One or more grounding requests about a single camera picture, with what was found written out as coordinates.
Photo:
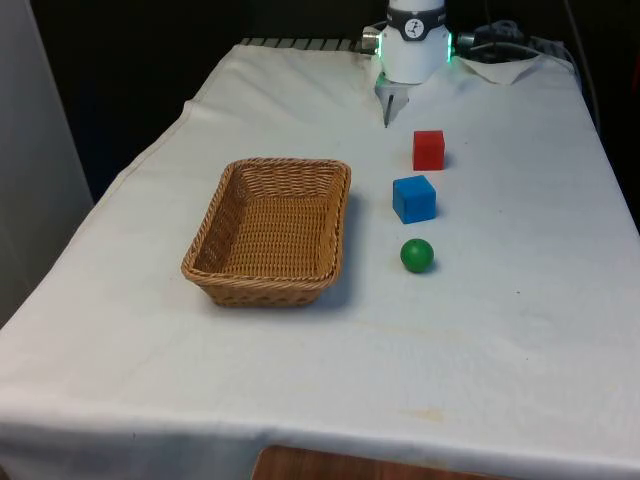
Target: block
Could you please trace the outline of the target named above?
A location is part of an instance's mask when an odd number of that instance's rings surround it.
[[[436,217],[436,190],[424,177],[393,181],[393,209],[402,223],[416,223]]]
[[[444,134],[442,130],[413,133],[413,169],[444,170]]]

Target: green led light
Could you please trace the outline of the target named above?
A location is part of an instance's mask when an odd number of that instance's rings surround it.
[[[447,63],[451,63],[451,56],[453,55],[453,35],[449,34],[447,40]]]

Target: white cloth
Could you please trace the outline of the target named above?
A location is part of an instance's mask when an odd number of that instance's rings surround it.
[[[454,62],[385,129],[368,70],[236,47],[118,177],[0,331],[12,478],[248,478],[269,444],[638,478],[640,242],[573,75],[540,61],[497,86]],[[405,226],[391,185],[429,129],[438,217]],[[251,156],[352,167],[345,271],[308,308],[219,308],[180,273],[224,166]],[[413,237],[427,275],[399,260]]]

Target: ball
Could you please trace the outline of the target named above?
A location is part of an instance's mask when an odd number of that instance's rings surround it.
[[[433,247],[421,238],[409,240],[400,250],[400,259],[407,270],[422,273],[433,263]]]

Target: wicker basket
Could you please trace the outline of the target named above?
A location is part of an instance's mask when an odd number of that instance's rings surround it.
[[[334,160],[240,160],[227,166],[184,261],[218,305],[294,306],[342,268],[351,170]]]

